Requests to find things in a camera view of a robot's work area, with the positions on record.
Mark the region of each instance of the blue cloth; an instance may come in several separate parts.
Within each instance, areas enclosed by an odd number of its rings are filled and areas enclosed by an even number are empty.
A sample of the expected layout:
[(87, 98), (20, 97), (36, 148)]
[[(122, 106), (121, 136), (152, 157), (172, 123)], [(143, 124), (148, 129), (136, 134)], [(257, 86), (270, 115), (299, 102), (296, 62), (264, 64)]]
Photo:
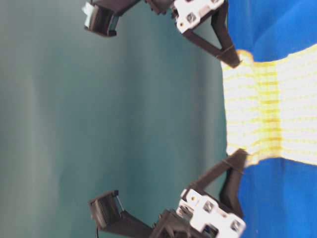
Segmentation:
[(317, 237), (317, 167), (282, 158), (245, 169), (239, 199), (242, 238)]
[(230, 0), (228, 30), (255, 61), (278, 60), (317, 42), (317, 1)]
[[(273, 61), (317, 43), (316, 0), (230, 0), (228, 31), (254, 61)], [(317, 167), (282, 158), (246, 168), (239, 199), (243, 238), (316, 238)]]

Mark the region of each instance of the robotic arm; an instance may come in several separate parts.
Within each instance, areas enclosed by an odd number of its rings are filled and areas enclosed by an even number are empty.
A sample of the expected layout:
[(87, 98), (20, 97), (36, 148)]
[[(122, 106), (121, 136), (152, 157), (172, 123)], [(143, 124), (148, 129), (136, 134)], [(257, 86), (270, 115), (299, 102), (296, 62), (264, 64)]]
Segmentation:
[[(119, 17), (140, 0), (97, 0), (87, 2), (83, 7), (87, 15), (85, 29), (105, 37), (116, 36)], [(176, 28), (189, 41), (201, 47), (214, 57), (231, 67), (239, 65), (240, 60), (225, 27), (228, 3), (225, 0), (145, 0), (151, 10), (165, 14), (170, 8), (175, 18)], [(218, 49), (194, 30), (211, 17), (211, 26), (215, 31), (221, 49)]]
[[(149, 227), (122, 208), (118, 191), (107, 192), (88, 202), (98, 230), (132, 238), (239, 238), (246, 224), (237, 191), (247, 153), (239, 149), (184, 189), (178, 208), (164, 210)], [(220, 201), (204, 191), (227, 172)]]

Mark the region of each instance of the cloth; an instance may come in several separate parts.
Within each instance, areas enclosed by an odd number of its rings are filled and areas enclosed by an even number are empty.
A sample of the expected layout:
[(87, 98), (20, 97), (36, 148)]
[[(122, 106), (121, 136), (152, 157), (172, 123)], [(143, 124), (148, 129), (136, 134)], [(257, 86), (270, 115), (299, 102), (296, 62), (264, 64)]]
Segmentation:
[(317, 2), (229, 1), (227, 153), (245, 149), (244, 238), (317, 237)]

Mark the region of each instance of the green wall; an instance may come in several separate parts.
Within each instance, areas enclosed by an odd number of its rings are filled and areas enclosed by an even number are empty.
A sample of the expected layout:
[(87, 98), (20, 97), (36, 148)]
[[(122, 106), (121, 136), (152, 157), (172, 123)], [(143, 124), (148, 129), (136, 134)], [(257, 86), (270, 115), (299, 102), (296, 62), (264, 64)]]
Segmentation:
[(143, 2), (112, 39), (84, 4), (1, 1), (0, 238), (94, 237), (87, 201), (111, 189), (152, 224), (225, 156), (219, 62)]

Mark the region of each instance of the white and yellow mesh fabric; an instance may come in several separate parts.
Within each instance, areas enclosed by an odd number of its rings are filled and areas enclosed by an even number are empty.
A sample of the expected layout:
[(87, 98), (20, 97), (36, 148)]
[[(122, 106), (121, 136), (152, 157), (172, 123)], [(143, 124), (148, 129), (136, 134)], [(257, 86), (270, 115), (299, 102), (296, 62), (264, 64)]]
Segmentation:
[(283, 157), (317, 165), (317, 45), (286, 58), (222, 64), (227, 153), (249, 153), (247, 166)]

